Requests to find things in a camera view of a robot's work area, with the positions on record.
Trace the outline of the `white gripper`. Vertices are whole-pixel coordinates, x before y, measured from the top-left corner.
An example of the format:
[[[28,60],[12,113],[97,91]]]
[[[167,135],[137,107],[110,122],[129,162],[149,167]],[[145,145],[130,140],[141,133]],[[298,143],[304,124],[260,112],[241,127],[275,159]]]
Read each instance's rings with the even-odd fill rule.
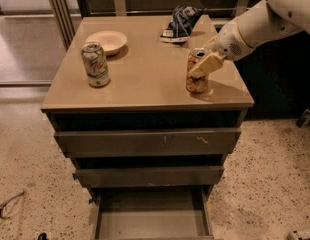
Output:
[[[204,44],[208,52],[199,57],[196,53],[191,56],[197,59],[195,65],[189,70],[189,75],[194,78],[201,78],[220,69],[224,63],[224,57],[227,60],[237,61],[252,52],[252,48],[243,40],[238,26],[238,20],[233,19],[225,24],[217,36],[213,36]]]

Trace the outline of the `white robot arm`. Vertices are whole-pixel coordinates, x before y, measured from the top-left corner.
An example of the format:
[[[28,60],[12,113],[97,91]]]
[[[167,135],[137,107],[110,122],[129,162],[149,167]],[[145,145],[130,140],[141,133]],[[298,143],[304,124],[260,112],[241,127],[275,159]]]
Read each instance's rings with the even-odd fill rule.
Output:
[[[237,61],[262,44],[305,31],[310,35],[310,0],[261,0],[235,17],[205,45],[207,54],[189,71],[194,78],[206,76]]]

